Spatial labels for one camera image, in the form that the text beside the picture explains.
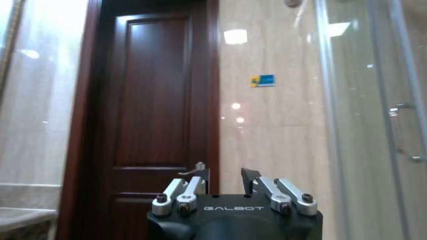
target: marble countertop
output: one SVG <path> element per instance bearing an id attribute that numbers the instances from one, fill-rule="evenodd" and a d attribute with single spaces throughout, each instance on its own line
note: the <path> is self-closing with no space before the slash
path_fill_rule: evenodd
<path id="1" fill-rule="evenodd" d="M 0 207 L 0 232 L 51 220 L 56 217 L 56 210 Z"/>

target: door frame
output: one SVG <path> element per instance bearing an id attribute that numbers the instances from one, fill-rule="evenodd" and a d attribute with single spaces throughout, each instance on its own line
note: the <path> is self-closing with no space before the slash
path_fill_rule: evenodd
<path id="1" fill-rule="evenodd" d="M 208 25 L 208 152 L 206 165 L 210 170 L 210 192 L 220 191 L 220 56 L 218 56 L 218 0 L 205 0 L 206 4 L 206 25 Z M 70 130 L 68 139 L 68 152 L 64 168 L 62 189 L 58 206 L 56 239 L 70 239 L 70 233 L 76 225 L 77 195 L 85 180 L 82 171 L 85 157 L 85 146 L 88 136 L 88 121 L 90 118 L 89 104 L 92 101 L 92 70 L 93 55 L 96 52 L 94 41 L 97 38 L 98 20 L 102 0 L 88 0 L 84 34 L 80 51 L 78 74 L 73 99 L 73 112 L 70 117 Z"/>

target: door panel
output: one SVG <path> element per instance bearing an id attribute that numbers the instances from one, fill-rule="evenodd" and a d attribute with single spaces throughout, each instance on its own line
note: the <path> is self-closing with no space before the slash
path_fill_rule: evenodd
<path id="1" fill-rule="evenodd" d="M 188 15 L 117 17 L 125 52 L 116 166 L 186 166 L 190 21 Z"/>
<path id="2" fill-rule="evenodd" d="M 113 193 L 160 193 L 184 167 L 114 167 L 112 171 Z"/>
<path id="3" fill-rule="evenodd" d="M 112 200 L 113 239 L 145 239 L 145 214 L 152 207 L 150 198 L 132 198 L 121 195 Z"/>

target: beige tile wall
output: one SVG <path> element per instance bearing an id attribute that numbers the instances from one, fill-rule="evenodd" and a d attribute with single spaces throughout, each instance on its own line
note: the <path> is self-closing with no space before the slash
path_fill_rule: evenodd
<path id="1" fill-rule="evenodd" d="M 86 0 L 26 0 L 0 105 L 0 184 L 62 183 Z"/>
<path id="2" fill-rule="evenodd" d="M 314 3 L 220 0 L 220 31 L 245 29 L 248 42 L 220 43 L 220 191 L 242 193 L 240 168 L 288 178 L 318 201 L 324 239 L 334 236 Z M 274 87 L 250 88 L 273 74 Z"/>

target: bolt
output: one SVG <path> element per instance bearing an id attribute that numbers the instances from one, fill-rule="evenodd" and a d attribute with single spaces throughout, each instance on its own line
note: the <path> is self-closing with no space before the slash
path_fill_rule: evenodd
<path id="1" fill-rule="evenodd" d="M 184 217 L 188 217 L 189 216 L 189 205 L 188 203 L 181 203 L 178 206 L 177 206 L 177 213 L 178 215 L 184 218 Z"/>
<path id="2" fill-rule="evenodd" d="M 308 204 L 312 204 L 313 203 L 313 196 L 310 195 L 310 194 L 308 194 L 308 193 L 304 193 L 302 195 L 301 195 L 301 200 L 305 202 L 305 203 L 308 203 Z"/>
<path id="3" fill-rule="evenodd" d="M 154 199 L 157 200 L 157 203 L 164 204 L 168 201 L 168 195 L 160 193 Z"/>
<path id="4" fill-rule="evenodd" d="M 282 215 L 288 215 L 290 213 L 290 203 L 288 202 L 282 202 L 280 204 L 280 207 L 278 207 L 278 212 L 282 214 Z"/>

